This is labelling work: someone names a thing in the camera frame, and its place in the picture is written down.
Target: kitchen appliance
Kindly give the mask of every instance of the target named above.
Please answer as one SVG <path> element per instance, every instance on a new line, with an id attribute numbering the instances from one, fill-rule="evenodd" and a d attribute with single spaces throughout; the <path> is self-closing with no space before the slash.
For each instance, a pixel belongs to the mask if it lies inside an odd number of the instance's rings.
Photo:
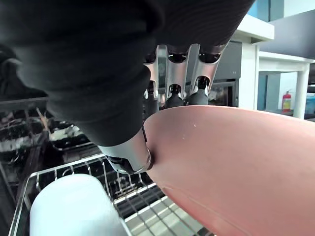
<path id="1" fill-rule="evenodd" d="M 9 235 L 29 235 L 29 213 L 38 193 L 57 179 L 79 173 L 92 175 L 102 183 L 132 235 L 213 235 L 165 196 L 146 173 L 117 173 L 101 153 L 31 174 L 23 183 Z"/>

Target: dishwasher rack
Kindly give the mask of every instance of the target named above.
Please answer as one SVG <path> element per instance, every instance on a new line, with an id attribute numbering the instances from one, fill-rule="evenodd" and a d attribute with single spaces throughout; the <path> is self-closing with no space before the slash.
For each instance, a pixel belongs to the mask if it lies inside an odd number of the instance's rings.
<path id="1" fill-rule="evenodd" d="M 29 215 L 35 197 L 49 183 L 73 174 L 89 174 L 101 182 L 131 235 L 214 235 L 173 203 L 146 173 L 119 174 L 103 154 L 98 154 L 31 174 L 24 182 L 9 236 L 28 236 Z"/>

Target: robotic hand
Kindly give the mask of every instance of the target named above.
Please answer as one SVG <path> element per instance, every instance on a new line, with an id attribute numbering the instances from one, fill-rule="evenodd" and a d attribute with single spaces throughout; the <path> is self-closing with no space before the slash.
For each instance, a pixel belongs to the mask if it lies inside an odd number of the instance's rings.
<path id="1" fill-rule="evenodd" d="M 188 103 L 206 105 L 220 56 L 253 2 L 7 1 L 0 3 L 0 42 L 23 62 L 22 82 L 47 93 L 56 118 L 79 126 L 116 171 L 133 174 L 153 164 L 142 97 L 149 115 L 158 111 L 157 45 L 167 46 L 165 107 L 184 104 L 196 43 Z"/>

